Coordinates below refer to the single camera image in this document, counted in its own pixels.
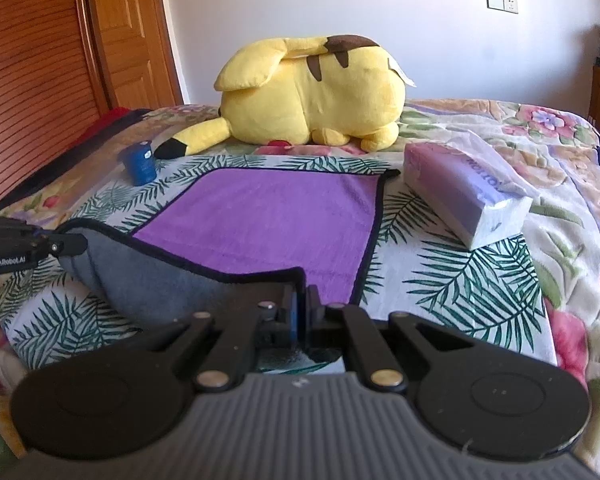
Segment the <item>purple grey microfibre towel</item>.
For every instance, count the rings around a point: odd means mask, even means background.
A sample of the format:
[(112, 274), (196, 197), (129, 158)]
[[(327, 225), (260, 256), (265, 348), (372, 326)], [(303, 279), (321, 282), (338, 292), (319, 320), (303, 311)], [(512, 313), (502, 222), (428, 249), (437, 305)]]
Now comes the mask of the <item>purple grey microfibre towel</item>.
[(221, 168), (199, 177), (140, 226), (87, 218), (60, 232), (86, 248), (61, 267), (140, 328), (208, 311), (228, 320), (261, 301), (290, 318), (302, 344), (303, 300), (358, 302), (394, 171), (346, 174)]

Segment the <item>palm leaf print sheet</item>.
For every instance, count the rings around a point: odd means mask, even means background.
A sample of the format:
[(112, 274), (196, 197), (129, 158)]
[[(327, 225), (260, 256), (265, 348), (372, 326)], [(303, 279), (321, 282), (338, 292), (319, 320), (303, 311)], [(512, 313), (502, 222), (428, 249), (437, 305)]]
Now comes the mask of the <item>palm leaf print sheet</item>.
[[(371, 318), (406, 311), (464, 334), (554, 363), (550, 322), (528, 244), (515, 235), (470, 250), (398, 175), (393, 159), (336, 156), (204, 155), (163, 162), (154, 182), (113, 180), (73, 218), (130, 232), (208, 172), (221, 168), (346, 174), (394, 171), (385, 185), (372, 261), (358, 302)], [(132, 336), (143, 328), (117, 313), (54, 258), (0, 283), (0, 326), (25, 366), (36, 370)]]

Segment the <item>blue plastic cup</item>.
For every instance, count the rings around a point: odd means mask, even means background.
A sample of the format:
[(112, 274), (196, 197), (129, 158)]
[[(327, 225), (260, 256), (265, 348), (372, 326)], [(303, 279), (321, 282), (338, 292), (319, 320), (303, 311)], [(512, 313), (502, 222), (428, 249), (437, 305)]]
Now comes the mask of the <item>blue plastic cup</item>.
[(140, 141), (124, 148), (118, 159), (132, 185), (142, 186), (156, 180), (155, 157), (149, 141)]

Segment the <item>red dark blanket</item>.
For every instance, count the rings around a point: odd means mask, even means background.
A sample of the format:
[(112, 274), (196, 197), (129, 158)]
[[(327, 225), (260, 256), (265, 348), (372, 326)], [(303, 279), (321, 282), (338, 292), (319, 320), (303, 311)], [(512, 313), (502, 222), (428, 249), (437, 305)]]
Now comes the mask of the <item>red dark blanket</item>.
[(98, 118), (71, 144), (68, 151), (54, 158), (51, 162), (36, 170), (32, 176), (18, 184), (0, 200), (0, 210), (22, 200), (35, 192), (41, 191), (67, 171), (76, 166), (87, 156), (99, 150), (108, 140), (124, 129), (140, 122), (150, 112), (150, 108), (130, 110), (116, 107), (114, 110)]

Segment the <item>wooden louvred wardrobe door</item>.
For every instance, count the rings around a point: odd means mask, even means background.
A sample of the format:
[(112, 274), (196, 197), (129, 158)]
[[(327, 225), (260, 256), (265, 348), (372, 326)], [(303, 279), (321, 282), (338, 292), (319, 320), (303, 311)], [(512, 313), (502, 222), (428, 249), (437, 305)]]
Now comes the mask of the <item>wooden louvred wardrobe door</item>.
[(0, 201), (108, 108), (86, 0), (0, 0)]

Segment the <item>purple tissue pack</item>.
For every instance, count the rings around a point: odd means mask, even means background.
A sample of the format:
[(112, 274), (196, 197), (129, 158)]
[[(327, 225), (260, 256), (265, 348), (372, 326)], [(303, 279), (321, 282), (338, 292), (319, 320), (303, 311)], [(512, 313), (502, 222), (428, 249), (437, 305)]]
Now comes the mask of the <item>purple tissue pack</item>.
[(540, 196), (472, 132), (406, 144), (402, 176), (470, 250), (520, 234)]

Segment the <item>wooden panel door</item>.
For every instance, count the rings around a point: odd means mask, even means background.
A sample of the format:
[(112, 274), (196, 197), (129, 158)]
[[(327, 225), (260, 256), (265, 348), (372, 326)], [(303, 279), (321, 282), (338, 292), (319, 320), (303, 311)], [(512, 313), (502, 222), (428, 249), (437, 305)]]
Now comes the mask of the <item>wooden panel door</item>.
[(183, 103), (163, 0), (87, 0), (102, 80), (113, 107)]

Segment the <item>yellow Pikachu plush toy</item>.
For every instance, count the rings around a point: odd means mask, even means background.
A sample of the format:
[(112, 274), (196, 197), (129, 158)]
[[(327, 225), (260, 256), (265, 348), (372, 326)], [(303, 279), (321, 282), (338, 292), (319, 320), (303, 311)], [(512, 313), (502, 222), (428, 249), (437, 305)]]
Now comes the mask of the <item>yellow Pikachu plush toy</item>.
[(382, 151), (396, 143), (413, 84), (393, 56), (366, 37), (259, 40), (237, 51), (216, 77), (218, 117), (175, 133), (154, 154), (195, 155), (228, 139), (325, 146), (356, 139), (364, 152)]

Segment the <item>white wall switch plate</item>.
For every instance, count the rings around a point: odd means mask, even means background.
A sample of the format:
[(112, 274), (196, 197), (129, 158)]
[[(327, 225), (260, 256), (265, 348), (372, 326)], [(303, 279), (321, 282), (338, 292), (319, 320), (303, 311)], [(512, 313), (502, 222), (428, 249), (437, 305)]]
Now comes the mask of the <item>white wall switch plate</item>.
[(507, 12), (511, 14), (518, 13), (517, 0), (486, 0), (486, 7), (494, 11)]

